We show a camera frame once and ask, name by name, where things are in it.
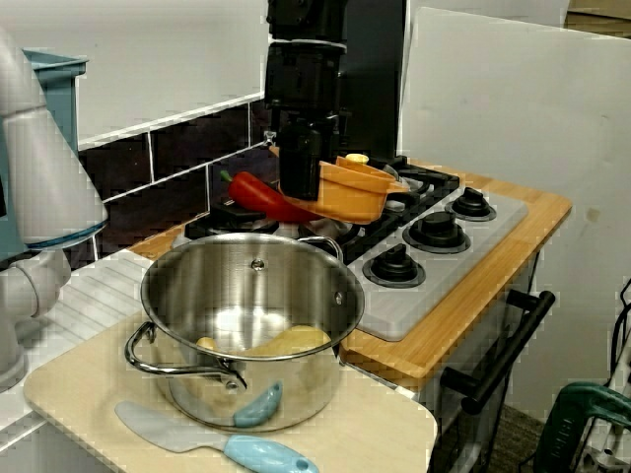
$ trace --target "yellow food item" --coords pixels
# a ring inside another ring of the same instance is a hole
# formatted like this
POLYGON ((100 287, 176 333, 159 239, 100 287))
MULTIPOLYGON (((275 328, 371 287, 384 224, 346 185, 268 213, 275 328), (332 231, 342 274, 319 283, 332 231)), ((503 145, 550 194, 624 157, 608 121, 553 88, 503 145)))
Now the yellow food item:
POLYGON ((210 337, 202 337, 202 338, 200 338, 199 340, 197 340, 197 345, 199 345, 202 348, 206 348, 208 350, 215 351, 217 349, 217 344, 210 337))
MULTIPOLYGON (((309 327, 307 325, 296 325, 295 327, 281 332, 263 345, 242 352, 233 352, 233 355, 241 355, 244 357, 279 357, 283 355, 294 355, 317 348, 330 341, 328 335, 318 328, 309 327)), ((214 340, 208 337, 200 338, 197 341, 197 345, 209 348, 210 350, 215 350, 216 347, 214 340)))
POLYGON ((360 165, 366 165, 368 163, 368 156, 366 155, 358 155, 358 154, 349 154, 346 155, 346 159, 348 161, 352 161, 353 163, 358 163, 360 165))

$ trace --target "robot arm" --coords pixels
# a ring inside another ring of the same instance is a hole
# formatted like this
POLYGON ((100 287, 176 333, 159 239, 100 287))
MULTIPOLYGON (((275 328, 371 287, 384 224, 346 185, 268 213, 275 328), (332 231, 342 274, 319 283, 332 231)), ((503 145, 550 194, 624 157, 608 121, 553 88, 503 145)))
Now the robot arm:
POLYGON ((16 323, 52 308, 70 278, 61 248, 101 230, 107 211, 46 107, 31 63, 2 28, 0 116, 18 232, 28 249, 41 251, 0 270, 2 392, 19 382, 27 370, 16 323))
POLYGON ((319 162, 339 147, 339 65, 347 0, 274 0, 265 104, 280 148, 280 187, 288 196, 317 200, 319 162), (280 112, 289 123, 280 128, 280 112))

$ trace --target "grey stove panel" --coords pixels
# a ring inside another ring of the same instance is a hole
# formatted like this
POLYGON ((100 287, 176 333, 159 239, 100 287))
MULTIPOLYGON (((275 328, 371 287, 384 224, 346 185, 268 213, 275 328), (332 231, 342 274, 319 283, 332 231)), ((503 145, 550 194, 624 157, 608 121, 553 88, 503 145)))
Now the grey stove panel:
MULTIPOLYGON (((460 197, 463 191, 463 188, 458 189, 423 213, 419 219, 445 210, 445 206, 460 197)), ((497 194, 485 193, 485 197, 497 212, 495 220, 456 220, 471 240, 471 247, 466 251, 433 254, 411 247, 405 242, 403 232, 419 220, 416 219, 349 265, 366 294, 366 309, 358 326, 360 330, 387 341, 401 340, 527 215, 527 206, 522 201, 497 194), (362 271, 364 264, 400 243, 406 245, 410 257, 425 269, 425 282, 416 288, 391 289, 369 281, 362 271)))

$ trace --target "blue bin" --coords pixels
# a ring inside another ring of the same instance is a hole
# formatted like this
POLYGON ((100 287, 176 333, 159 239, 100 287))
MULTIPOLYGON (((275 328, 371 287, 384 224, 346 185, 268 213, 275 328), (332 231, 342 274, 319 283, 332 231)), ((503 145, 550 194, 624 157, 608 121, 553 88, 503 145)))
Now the blue bin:
MULTIPOLYGON (((88 59, 24 50, 46 97, 47 107, 70 148, 77 153, 75 78, 86 72, 88 59)), ((0 261, 27 251, 20 240, 9 188, 9 162, 0 117, 0 261)))

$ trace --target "red pepper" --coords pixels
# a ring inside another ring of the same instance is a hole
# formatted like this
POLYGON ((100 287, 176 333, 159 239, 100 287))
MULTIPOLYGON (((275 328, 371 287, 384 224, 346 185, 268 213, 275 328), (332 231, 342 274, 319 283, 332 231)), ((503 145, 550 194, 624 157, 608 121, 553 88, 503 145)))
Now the red pepper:
POLYGON ((227 171, 222 170, 221 177, 230 182, 228 195, 231 199, 245 209, 264 212, 268 219, 302 223, 322 218, 290 204, 280 193, 249 172, 237 172, 234 177, 230 177, 227 171))

